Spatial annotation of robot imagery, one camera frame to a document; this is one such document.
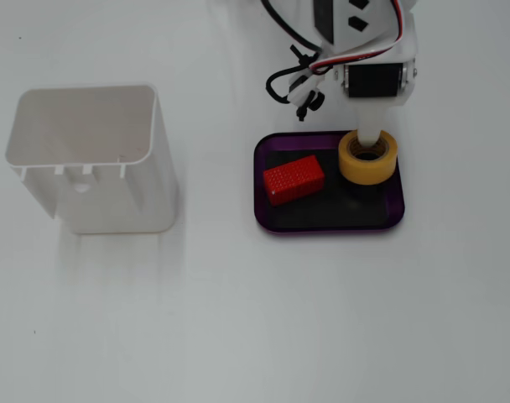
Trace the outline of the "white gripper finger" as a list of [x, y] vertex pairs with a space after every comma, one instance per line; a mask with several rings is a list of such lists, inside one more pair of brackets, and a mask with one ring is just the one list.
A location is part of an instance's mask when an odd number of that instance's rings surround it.
[[389, 106], [382, 103], [360, 103], [355, 109], [357, 140], [363, 147], [372, 147], [380, 139]]

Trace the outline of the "white gripper body with motor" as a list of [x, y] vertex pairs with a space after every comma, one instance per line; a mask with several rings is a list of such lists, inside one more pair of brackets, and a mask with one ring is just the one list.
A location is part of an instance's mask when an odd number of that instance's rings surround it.
[[416, 39], [402, 39], [379, 56], [335, 66], [336, 79], [350, 100], [389, 100], [402, 105], [415, 86], [417, 53]]

